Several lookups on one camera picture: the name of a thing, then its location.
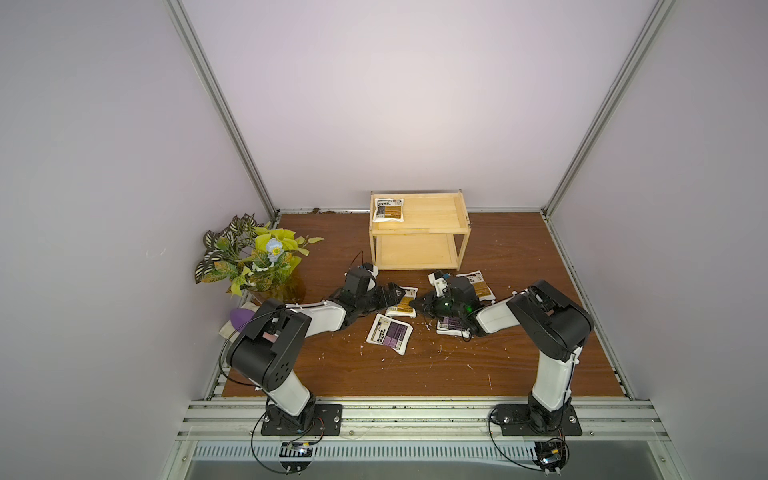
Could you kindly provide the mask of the yellow coffee bag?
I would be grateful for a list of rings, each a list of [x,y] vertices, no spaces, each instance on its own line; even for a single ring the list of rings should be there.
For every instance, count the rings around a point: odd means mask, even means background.
[[[376,198],[374,200],[373,223],[403,221],[404,200],[402,198]]]
[[[466,278],[473,286],[474,291],[480,301],[496,300],[496,296],[486,282],[484,275],[480,270],[476,270],[470,273],[459,274],[459,277]]]
[[[385,315],[389,317],[405,317],[415,318],[417,316],[416,310],[410,306],[410,302],[417,298],[418,289],[416,287],[404,287],[405,294],[400,302],[392,307],[389,307]]]

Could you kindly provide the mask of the light wooden two-tier shelf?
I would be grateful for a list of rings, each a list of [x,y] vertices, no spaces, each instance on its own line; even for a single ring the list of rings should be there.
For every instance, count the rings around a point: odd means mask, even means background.
[[[402,198],[404,221],[373,223],[376,198]],[[381,270],[458,270],[471,235],[463,192],[373,193],[369,242]]]

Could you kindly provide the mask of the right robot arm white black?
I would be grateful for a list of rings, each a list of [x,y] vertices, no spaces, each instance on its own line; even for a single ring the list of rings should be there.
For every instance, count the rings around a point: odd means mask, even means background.
[[[485,337],[522,327],[539,351],[527,423],[538,433],[556,430],[570,406],[575,368],[594,328],[591,316],[544,280],[492,304],[483,303],[464,277],[436,271],[430,275],[430,283],[435,290],[410,301],[409,306],[430,319],[457,321],[464,337]]]

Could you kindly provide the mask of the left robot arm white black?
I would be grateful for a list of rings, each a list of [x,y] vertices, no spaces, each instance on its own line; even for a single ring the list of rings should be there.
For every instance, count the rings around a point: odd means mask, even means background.
[[[344,330],[361,317],[398,305],[406,290],[392,282],[380,285],[377,276],[377,267],[364,263],[350,269],[344,284],[324,301],[266,300],[251,313],[226,362],[266,394],[282,419],[307,430],[315,419],[316,397],[294,372],[305,339]]]

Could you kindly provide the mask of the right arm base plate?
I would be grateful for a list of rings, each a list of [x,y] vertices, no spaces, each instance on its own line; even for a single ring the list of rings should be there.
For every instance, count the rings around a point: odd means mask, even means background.
[[[578,437],[583,434],[575,408],[570,404],[554,412],[524,404],[499,404],[491,411],[490,420],[501,428],[503,436]]]

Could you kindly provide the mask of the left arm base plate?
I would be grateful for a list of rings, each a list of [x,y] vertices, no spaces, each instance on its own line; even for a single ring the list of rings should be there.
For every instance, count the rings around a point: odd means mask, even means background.
[[[262,436],[339,436],[343,406],[337,403],[311,404],[298,416],[272,404],[262,421]]]

